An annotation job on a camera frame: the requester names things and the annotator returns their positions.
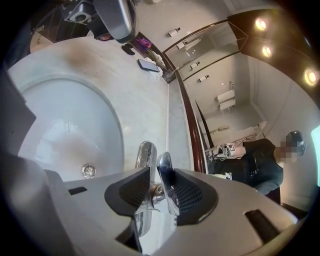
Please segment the small container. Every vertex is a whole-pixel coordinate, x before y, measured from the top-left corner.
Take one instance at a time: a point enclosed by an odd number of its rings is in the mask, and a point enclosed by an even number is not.
[[[199,67],[199,64],[200,64],[200,61],[197,61],[197,62],[191,64],[191,65],[190,65],[190,68],[191,68],[192,70],[194,70],[195,68]]]
[[[176,34],[178,34],[178,32],[181,30],[180,27],[172,29],[171,31],[168,32],[169,37],[174,37]]]
[[[205,75],[199,78],[200,83],[202,83],[204,80],[207,80],[210,76]]]
[[[185,42],[180,42],[176,45],[176,47],[178,47],[178,49],[180,50],[181,48],[185,47],[186,46],[186,43]]]

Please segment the faucet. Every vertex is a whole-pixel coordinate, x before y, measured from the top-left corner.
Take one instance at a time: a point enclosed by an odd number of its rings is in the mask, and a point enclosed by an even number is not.
[[[169,152],[164,152],[156,160],[156,168],[159,172],[165,198],[168,202],[168,210],[172,215],[179,215],[179,203],[174,192],[175,170],[172,167]]]
[[[138,215],[146,210],[160,212],[157,204],[166,199],[168,212],[172,215],[179,215],[178,199],[173,189],[175,171],[172,168],[171,156],[165,152],[157,160],[156,157],[157,149],[152,142],[145,141],[140,145],[135,168],[150,167],[150,187],[135,214]],[[156,168],[161,183],[155,182]]]
[[[150,167],[150,187],[140,207],[135,212],[136,215],[146,210],[159,212],[155,205],[165,199],[163,185],[155,182],[156,160],[156,146],[150,141],[144,141],[139,147],[135,168]]]

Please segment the light fixture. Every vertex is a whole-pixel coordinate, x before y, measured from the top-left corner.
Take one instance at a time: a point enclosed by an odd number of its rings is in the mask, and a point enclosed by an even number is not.
[[[269,58],[271,56],[271,49],[268,46],[262,47],[262,53],[264,56]]]
[[[261,31],[265,31],[267,29],[267,23],[261,18],[257,18],[255,20],[255,26]]]
[[[309,86],[314,86],[317,83],[317,75],[312,69],[306,69],[304,72],[304,80]]]

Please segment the white sink basin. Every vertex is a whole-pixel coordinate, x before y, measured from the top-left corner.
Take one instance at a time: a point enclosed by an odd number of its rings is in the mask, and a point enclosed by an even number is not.
[[[22,92],[36,115],[19,156],[56,171],[64,182],[123,172],[124,143],[118,117],[108,99],[90,84],[75,79],[48,79]]]

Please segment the faucet handle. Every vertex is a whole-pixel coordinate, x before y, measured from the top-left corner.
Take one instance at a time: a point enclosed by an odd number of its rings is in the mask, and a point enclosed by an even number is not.
[[[179,202],[173,188],[176,174],[172,167],[172,161],[169,152],[164,152],[158,157],[156,160],[156,168],[159,172],[164,195],[168,202],[169,213],[172,215],[179,215]]]

